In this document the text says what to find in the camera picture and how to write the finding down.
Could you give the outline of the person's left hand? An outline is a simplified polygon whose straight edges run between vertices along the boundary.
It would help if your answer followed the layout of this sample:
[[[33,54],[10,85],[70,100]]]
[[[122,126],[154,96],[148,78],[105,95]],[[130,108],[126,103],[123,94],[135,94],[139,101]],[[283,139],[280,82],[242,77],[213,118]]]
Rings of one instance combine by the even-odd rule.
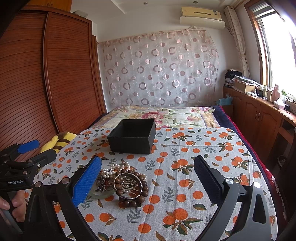
[[[24,190],[17,191],[11,202],[14,207],[13,217],[17,222],[24,222],[27,209]]]

